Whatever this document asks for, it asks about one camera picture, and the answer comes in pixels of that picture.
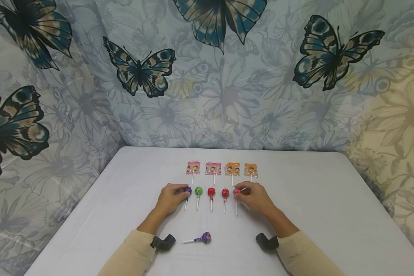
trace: butterfly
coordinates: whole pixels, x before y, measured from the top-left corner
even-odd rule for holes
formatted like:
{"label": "butterfly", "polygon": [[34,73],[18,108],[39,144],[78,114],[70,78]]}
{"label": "butterfly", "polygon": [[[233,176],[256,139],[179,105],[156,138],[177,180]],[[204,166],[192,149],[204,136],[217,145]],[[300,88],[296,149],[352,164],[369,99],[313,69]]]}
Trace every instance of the butterfly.
{"label": "butterfly", "polygon": [[40,69],[58,70],[45,44],[72,58],[69,47],[71,25],[58,12],[54,0],[11,0],[15,10],[0,5],[0,25],[33,64]]}
{"label": "butterfly", "polygon": [[212,65],[199,62],[197,65],[186,69],[175,66],[175,78],[169,80],[169,95],[177,100],[197,98],[202,90],[203,84],[208,81],[212,71]]}
{"label": "butterfly", "polygon": [[297,63],[293,81],[308,88],[324,77],[323,91],[333,89],[347,74],[349,64],[360,61],[368,50],[380,44],[384,35],[381,30],[373,30],[340,45],[330,23],[322,16],[312,15],[300,47],[301,54],[306,56]]}
{"label": "butterfly", "polygon": [[38,123],[44,116],[39,97],[33,86],[21,87],[0,107],[0,163],[3,160],[1,153],[8,150],[29,160],[49,147],[49,131]]}
{"label": "butterfly", "polygon": [[237,53],[241,57],[246,57],[250,54],[259,55],[259,49],[256,43],[250,38],[247,39],[245,44],[241,44],[238,38],[229,35],[225,38],[225,45],[230,53]]}
{"label": "butterfly", "polygon": [[164,76],[172,73],[172,64],[177,60],[174,50],[164,49],[140,61],[107,37],[103,37],[103,44],[112,64],[118,68],[117,77],[127,92],[135,96],[138,86],[142,86],[149,98],[164,96],[164,91],[169,87]]}
{"label": "butterfly", "polygon": [[225,21],[244,44],[267,5],[267,0],[173,0],[186,21],[193,21],[196,40],[224,54]]}

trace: right hand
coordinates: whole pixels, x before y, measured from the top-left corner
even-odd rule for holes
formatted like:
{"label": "right hand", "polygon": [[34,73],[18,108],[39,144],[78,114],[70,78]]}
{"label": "right hand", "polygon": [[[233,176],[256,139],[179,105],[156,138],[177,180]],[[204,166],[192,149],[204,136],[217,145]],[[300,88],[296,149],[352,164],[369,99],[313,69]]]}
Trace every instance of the right hand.
{"label": "right hand", "polygon": [[268,215],[277,209],[265,191],[265,188],[259,183],[245,181],[236,184],[235,188],[239,190],[247,188],[243,191],[243,193],[236,194],[236,198],[237,200],[240,200],[247,204],[250,209],[259,212],[262,215]]}

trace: red lollipop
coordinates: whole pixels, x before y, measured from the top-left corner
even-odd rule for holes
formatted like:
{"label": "red lollipop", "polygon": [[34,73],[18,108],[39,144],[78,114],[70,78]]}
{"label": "red lollipop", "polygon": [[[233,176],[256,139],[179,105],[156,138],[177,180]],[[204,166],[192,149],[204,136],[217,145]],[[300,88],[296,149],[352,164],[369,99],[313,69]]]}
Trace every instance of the red lollipop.
{"label": "red lollipop", "polygon": [[210,212],[213,212],[213,196],[215,193],[215,188],[208,188],[207,194],[210,195]]}
{"label": "red lollipop", "polygon": [[238,189],[233,190],[233,195],[234,195],[235,201],[236,201],[236,216],[237,216],[237,198],[236,198],[236,194],[240,194],[240,193],[241,193],[241,191],[238,190]]}
{"label": "red lollipop", "polygon": [[224,198],[224,214],[225,214],[225,205],[227,204],[227,198],[230,192],[228,191],[228,189],[222,189],[221,194],[222,194],[222,197]]}

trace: curtain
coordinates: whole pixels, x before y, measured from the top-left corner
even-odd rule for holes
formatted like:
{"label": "curtain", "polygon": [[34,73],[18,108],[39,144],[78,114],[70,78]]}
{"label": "curtain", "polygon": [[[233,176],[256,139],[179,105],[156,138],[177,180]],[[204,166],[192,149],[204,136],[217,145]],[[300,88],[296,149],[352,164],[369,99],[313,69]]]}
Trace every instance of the curtain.
{"label": "curtain", "polygon": [[0,1],[0,275],[125,145],[341,152],[414,245],[414,0]]}

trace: table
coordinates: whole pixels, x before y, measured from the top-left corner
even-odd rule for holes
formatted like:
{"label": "table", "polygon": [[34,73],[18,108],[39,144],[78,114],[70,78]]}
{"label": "table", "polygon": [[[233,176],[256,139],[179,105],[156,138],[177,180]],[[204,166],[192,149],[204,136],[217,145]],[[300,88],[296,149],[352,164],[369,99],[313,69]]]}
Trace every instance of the table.
{"label": "table", "polygon": [[[201,162],[195,186],[204,194],[196,211],[196,196],[187,211],[181,204],[157,235],[171,233],[177,242],[160,252],[147,276],[282,275],[276,253],[263,252],[258,233],[274,235],[266,221],[240,204],[239,216],[230,197],[223,213],[221,190],[230,176],[216,176],[213,212],[204,175],[206,162],[257,163],[259,181],[273,202],[324,251],[347,276],[414,276],[414,248],[361,179],[350,161],[335,152],[246,151],[182,148],[120,149],[63,226],[27,271],[27,276],[94,276],[106,260],[155,206],[161,188],[190,183],[188,161]],[[182,241],[212,234],[212,243]]]}

